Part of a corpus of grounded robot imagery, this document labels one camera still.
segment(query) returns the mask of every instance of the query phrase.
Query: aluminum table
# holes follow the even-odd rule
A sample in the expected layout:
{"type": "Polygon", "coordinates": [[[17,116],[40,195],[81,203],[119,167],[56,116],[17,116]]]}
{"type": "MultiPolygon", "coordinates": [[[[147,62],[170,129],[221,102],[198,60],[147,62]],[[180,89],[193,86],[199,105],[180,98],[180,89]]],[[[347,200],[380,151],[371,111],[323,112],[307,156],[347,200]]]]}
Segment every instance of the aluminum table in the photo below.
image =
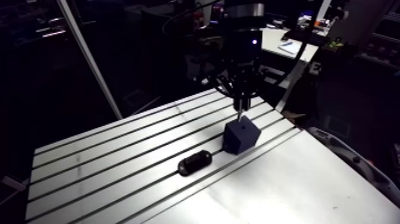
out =
{"type": "Polygon", "coordinates": [[[400,210],[261,98],[240,155],[221,150],[232,99],[209,90],[35,151],[26,219],[38,224],[400,223],[400,210]],[[200,150],[208,167],[187,177],[200,150]]]}

